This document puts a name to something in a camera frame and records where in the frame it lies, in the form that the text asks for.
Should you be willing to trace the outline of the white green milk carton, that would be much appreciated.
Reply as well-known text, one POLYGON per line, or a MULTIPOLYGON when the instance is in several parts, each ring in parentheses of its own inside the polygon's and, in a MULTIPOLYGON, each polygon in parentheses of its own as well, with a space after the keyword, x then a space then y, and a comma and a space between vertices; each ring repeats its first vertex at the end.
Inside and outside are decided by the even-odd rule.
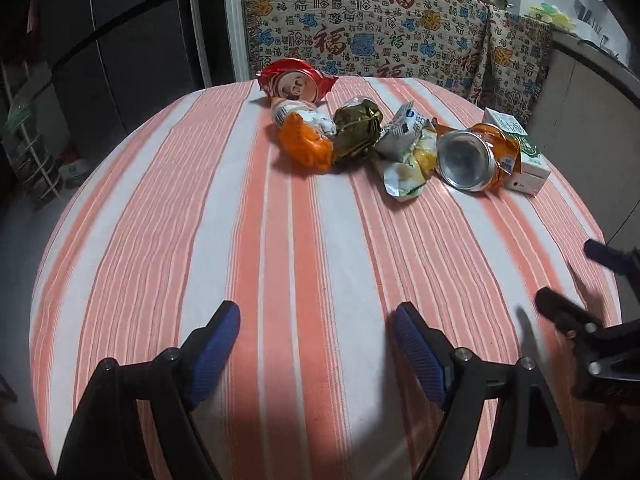
POLYGON ((520 166, 513 169, 504 186, 529 196, 537 195, 551 174, 544 155, 538 150, 525 128, 510 114, 486 107, 483 122, 497 127, 508 139, 520 146, 520 166))

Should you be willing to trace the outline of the crushed orange drink can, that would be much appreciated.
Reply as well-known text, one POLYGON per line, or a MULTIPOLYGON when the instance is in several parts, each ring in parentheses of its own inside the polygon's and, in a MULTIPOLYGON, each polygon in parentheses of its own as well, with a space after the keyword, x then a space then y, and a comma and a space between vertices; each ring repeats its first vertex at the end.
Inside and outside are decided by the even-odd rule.
POLYGON ((453 129, 435 122, 439 177, 458 191, 501 188, 520 166, 520 146, 497 127, 485 124, 453 129))

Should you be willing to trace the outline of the white yellow wrapper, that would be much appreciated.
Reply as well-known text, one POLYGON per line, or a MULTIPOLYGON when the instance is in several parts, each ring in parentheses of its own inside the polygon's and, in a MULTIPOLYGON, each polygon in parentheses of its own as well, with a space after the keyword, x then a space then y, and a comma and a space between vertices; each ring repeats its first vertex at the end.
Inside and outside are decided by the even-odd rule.
POLYGON ((437 131, 413 101, 402 104, 382 128, 372 162, 394 200, 402 203, 422 193, 437 164, 437 131))

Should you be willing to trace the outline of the orange white snack bag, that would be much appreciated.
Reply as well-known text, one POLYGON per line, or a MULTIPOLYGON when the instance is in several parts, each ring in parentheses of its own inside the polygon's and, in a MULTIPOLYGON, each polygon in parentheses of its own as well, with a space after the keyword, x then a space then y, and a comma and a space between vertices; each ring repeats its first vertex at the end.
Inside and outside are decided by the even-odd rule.
POLYGON ((328 114, 306 101, 274 98, 271 117, 279 129, 278 139, 285 153, 314 170, 331 169, 337 130, 328 114))

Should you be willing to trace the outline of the olive green foil wrapper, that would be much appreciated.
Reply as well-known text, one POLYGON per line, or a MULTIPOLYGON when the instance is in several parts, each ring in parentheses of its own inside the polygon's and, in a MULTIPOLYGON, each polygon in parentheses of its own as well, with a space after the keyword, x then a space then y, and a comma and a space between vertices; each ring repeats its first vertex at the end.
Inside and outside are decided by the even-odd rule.
POLYGON ((357 96, 339 107, 334 115, 333 160, 341 162, 363 155, 378 142, 383 121, 382 110, 368 98, 357 96))

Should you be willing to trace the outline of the red snack wrapper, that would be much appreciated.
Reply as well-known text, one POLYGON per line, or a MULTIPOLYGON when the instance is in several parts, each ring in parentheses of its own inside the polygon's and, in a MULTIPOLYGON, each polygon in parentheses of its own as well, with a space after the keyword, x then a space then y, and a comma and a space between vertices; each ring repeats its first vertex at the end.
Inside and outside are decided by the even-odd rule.
POLYGON ((299 58, 280 58, 256 73, 259 88, 271 99, 321 102, 338 81, 299 58))

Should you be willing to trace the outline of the orange white striped tablecloth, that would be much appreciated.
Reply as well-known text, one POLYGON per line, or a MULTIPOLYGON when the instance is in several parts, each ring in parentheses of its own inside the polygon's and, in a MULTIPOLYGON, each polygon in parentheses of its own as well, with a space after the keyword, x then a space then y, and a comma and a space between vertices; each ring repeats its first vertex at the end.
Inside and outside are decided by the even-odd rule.
POLYGON ((534 306, 551 287, 620 322, 601 236, 559 171, 527 197, 439 179, 399 203, 369 166, 312 174, 280 151, 254 82, 188 94, 130 133, 70 199, 32 293, 30 370, 44 447, 60 458, 99 360, 153 359, 221 301, 241 328, 196 412, 228 479, 408 479, 438 411, 386 330, 398 304, 481 358, 535 359, 576 463, 603 410, 573 398, 570 344, 534 306))

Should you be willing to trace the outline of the black refrigerator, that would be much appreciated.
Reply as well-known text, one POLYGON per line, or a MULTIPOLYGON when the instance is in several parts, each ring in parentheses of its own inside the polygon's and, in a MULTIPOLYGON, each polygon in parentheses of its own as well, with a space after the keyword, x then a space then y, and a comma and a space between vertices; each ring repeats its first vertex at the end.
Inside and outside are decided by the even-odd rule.
POLYGON ((1 0, 1 167, 35 200, 175 99, 234 78, 224 0, 1 0))

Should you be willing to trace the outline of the patterned fu character cloth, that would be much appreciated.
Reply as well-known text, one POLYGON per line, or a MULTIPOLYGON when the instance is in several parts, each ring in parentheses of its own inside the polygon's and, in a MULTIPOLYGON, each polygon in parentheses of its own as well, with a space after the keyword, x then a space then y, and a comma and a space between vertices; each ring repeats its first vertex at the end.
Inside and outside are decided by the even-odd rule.
POLYGON ((532 117, 549 25, 480 0, 243 0, 258 72, 300 58, 335 76, 419 78, 478 107, 532 117))

